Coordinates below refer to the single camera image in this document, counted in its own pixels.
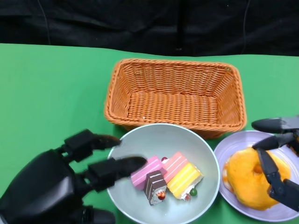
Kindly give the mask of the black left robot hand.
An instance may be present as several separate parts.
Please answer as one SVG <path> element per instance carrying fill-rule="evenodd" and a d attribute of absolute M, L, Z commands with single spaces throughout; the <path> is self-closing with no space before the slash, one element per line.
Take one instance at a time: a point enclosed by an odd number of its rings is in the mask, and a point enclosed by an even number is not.
<path fill-rule="evenodd" d="M 101 192 L 129 177 L 146 164 L 141 156 L 110 158 L 88 166 L 80 173 L 70 167 L 94 150 L 120 145 L 110 135 L 83 130 L 56 149 L 45 151 L 31 160 L 11 181 L 0 199 L 3 224 L 113 224 L 112 212 L 83 204 L 91 191 Z"/>

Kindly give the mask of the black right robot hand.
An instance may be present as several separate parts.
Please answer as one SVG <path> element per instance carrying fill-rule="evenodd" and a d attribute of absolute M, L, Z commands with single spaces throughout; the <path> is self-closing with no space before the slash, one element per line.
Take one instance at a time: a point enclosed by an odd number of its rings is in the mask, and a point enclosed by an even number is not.
<path fill-rule="evenodd" d="M 299 155 L 299 117 L 260 119 L 252 122 L 251 126 L 257 131 L 273 134 L 252 146 L 257 151 L 263 174 L 270 184 L 268 195 L 288 208 L 299 211 L 299 185 L 289 179 L 281 180 L 277 163 L 268 153 L 286 145 Z"/>

